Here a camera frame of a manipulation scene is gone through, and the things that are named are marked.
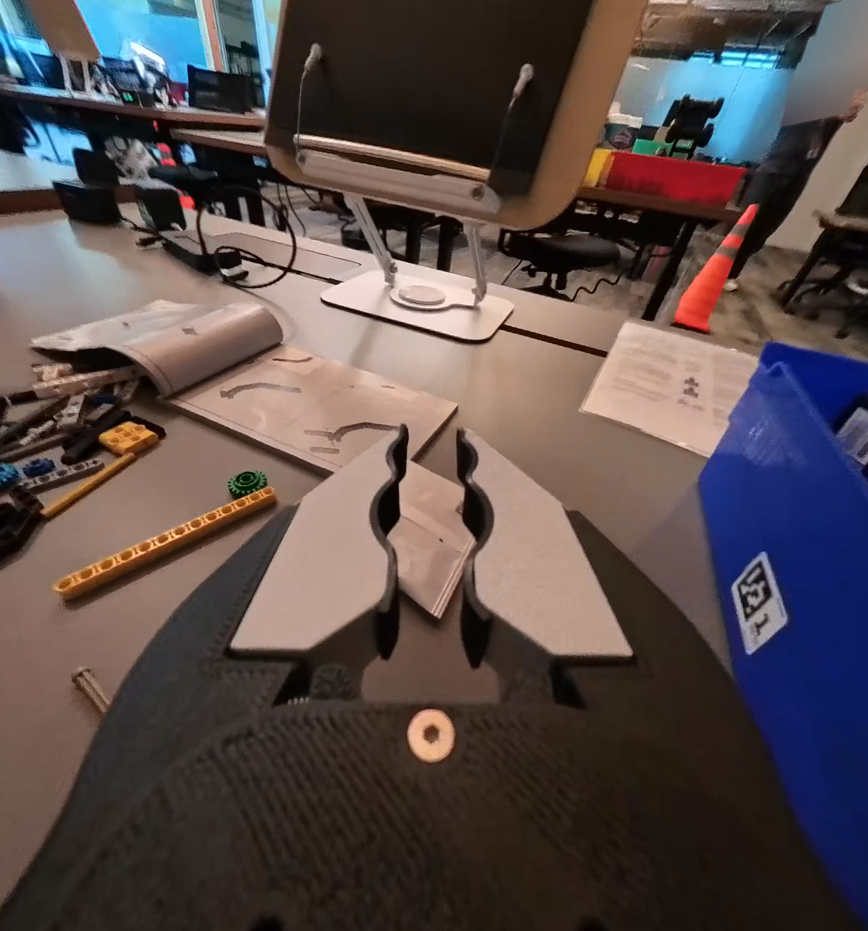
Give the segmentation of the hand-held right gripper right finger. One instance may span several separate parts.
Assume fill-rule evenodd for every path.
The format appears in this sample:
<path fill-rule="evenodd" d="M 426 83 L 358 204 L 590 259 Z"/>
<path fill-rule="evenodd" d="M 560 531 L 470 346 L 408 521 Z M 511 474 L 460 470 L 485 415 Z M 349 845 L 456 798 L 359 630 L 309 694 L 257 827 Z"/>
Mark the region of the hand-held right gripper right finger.
<path fill-rule="evenodd" d="M 457 432 L 456 467 L 474 539 L 460 627 L 470 666 L 630 663 L 634 651 L 579 539 L 577 514 L 469 429 Z"/>

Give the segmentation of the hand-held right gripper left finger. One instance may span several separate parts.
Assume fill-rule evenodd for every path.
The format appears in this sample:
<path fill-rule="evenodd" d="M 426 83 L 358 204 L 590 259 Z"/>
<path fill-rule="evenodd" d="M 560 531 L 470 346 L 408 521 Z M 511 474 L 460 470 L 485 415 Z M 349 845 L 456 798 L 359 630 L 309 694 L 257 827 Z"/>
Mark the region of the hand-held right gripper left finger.
<path fill-rule="evenodd" d="M 289 661 L 391 658 L 400 632 L 398 557 L 409 431 L 401 424 L 295 507 L 229 645 Z"/>

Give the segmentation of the white paper bag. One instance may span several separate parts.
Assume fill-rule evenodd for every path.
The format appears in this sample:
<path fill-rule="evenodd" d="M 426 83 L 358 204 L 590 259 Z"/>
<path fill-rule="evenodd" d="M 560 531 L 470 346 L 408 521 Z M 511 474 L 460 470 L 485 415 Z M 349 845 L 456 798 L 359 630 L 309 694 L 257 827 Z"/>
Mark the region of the white paper bag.
<path fill-rule="evenodd" d="M 399 587 L 440 619 L 474 546 L 462 517 L 465 490 L 409 462 L 399 494 L 401 518 L 388 537 L 397 556 Z"/>

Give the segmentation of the pile of lego pieces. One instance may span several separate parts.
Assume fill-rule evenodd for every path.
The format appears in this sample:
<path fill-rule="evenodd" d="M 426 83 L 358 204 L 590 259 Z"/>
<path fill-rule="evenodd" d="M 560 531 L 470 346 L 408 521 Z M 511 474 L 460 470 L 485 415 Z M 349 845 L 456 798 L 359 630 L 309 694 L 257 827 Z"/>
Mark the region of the pile of lego pieces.
<path fill-rule="evenodd" d="M 117 459 L 100 445 L 102 432 L 131 421 L 165 436 L 130 409 L 141 380 L 137 367 L 56 373 L 28 391 L 0 394 L 0 463 L 14 465 L 21 477 L 0 492 L 0 562 L 27 547 L 46 521 L 43 507 Z"/>

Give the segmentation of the printed sheet in sleeve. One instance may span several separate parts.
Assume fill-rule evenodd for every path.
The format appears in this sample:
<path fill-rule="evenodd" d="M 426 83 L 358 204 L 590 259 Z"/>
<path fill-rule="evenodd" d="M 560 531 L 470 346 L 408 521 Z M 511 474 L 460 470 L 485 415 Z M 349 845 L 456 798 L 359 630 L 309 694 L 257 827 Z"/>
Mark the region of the printed sheet in sleeve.
<path fill-rule="evenodd" d="M 628 320 L 579 410 L 710 458 L 757 367 L 755 355 Z"/>

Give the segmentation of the metal bolt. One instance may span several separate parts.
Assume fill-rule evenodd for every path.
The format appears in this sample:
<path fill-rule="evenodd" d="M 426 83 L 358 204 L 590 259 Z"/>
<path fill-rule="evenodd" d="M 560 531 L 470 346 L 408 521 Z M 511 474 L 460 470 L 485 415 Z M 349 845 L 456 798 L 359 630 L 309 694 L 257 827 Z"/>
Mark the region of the metal bolt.
<path fill-rule="evenodd" d="M 90 668 L 78 668 L 71 676 L 75 689 L 91 704 L 95 711 L 103 716 L 110 708 L 110 699 L 104 692 L 101 682 Z"/>

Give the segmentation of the blue labelled plastic bin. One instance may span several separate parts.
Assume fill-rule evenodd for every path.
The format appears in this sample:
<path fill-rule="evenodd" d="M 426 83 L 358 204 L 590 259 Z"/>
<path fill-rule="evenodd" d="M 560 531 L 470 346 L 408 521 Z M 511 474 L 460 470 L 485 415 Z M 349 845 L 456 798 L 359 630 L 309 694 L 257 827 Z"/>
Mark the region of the blue labelled plastic bin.
<path fill-rule="evenodd" d="M 833 430 L 868 363 L 766 343 L 699 480 L 733 672 L 868 928 L 868 480 Z"/>

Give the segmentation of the black office chair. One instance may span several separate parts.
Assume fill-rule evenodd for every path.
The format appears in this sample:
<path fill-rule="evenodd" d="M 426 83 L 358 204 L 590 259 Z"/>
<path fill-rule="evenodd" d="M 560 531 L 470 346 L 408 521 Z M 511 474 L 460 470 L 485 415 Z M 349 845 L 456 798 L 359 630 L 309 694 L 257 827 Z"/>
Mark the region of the black office chair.
<path fill-rule="evenodd" d="M 565 294 L 571 273 L 620 270 L 618 246 L 609 240 L 582 233 L 536 234 L 503 231 L 498 251 L 519 262 L 530 277 L 543 274 L 541 284 L 524 288 L 527 293 L 570 300 Z"/>

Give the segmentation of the orange traffic cone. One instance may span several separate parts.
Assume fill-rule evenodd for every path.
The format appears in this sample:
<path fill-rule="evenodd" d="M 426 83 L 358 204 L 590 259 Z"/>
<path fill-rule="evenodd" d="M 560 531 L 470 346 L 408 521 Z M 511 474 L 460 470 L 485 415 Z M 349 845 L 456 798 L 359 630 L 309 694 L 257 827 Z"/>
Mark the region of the orange traffic cone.
<path fill-rule="evenodd" d="M 710 333 L 709 320 L 758 210 L 757 204 L 751 204 L 746 208 L 719 248 L 684 291 L 673 316 L 674 328 L 687 332 Z"/>

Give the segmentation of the black power adapter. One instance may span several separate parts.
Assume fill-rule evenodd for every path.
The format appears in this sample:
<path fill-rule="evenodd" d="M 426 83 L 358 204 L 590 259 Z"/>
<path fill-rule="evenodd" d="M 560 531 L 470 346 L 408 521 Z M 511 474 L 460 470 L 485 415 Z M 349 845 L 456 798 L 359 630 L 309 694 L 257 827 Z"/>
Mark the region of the black power adapter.
<path fill-rule="evenodd" d="M 213 254 L 201 246 L 184 231 L 166 231 L 160 233 L 161 248 L 177 262 L 190 270 L 208 276 L 219 272 L 219 265 Z"/>

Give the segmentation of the black charger cube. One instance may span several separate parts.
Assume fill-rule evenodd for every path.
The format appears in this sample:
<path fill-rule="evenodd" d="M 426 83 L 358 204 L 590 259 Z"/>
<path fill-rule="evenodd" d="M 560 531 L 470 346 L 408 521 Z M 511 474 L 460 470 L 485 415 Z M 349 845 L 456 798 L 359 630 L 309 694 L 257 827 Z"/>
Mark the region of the black charger cube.
<path fill-rule="evenodd" d="M 116 226 L 122 223 L 122 214 L 113 188 L 80 180 L 56 180 L 52 189 L 60 208 L 73 221 L 101 226 Z"/>
<path fill-rule="evenodd" d="M 134 187 L 136 203 L 145 227 L 151 232 L 184 231 L 181 195 L 176 188 L 158 180 L 145 180 Z"/>

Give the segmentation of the red plastic bin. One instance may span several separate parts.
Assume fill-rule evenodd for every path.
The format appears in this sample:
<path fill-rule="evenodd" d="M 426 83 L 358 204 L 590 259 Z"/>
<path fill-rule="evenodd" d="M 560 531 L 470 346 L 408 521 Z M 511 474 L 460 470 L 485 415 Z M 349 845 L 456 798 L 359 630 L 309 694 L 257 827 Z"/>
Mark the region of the red plastic bin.
<path fill-rule="evenodd" d="M 746 171 L 724 164 L 615 152 L 601 181 L 607 190 L 724 207 Z"/>

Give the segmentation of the dark wooden chair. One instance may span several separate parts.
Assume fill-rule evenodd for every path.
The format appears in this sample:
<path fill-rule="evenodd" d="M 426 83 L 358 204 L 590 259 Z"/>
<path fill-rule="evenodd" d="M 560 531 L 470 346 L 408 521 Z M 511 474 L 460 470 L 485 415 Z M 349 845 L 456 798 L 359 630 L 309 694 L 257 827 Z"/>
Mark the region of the dark wooden chair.
<path fill-rule="evenodd" d="M 777 302 L 786 314 L 793 315 L 793 306 L 801 298 L 848 290 L 851 275 L 864 273 L 864 292 L 855 294 L 854 304 L 834 333 L 836 340 L 845 340 L 868 324 L 868 166 L 841 206 L 817 210 L 813 216 L 820 234 L 793 277 L 778 286 Z"/>

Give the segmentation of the tan-edged laptop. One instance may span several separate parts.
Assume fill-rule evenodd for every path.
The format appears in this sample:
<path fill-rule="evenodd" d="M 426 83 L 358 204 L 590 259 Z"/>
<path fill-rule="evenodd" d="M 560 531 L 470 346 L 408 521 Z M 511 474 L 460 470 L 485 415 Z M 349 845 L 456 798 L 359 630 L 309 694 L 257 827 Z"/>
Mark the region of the tan-edged laptop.
<path fill-rule="evenodd" d="M 577 197 L 644 1 L 288 1 L 265 148 L 282 175 L 511 230 Z"/>

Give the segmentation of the yellow lego frame piece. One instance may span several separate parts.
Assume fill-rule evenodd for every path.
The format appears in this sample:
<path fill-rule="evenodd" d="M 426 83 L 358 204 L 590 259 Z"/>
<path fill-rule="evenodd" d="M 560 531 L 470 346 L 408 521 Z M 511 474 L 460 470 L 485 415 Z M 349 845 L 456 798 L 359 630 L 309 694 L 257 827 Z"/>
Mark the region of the yellow lego frame piece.
<path fill-rule="evenodd" d="M 144 425 L 131 421 L 123 422 L 104 432 L 99 437 L 102 448 L 115 457 L 136 456 L 161 442 L 161 437 Z"/>

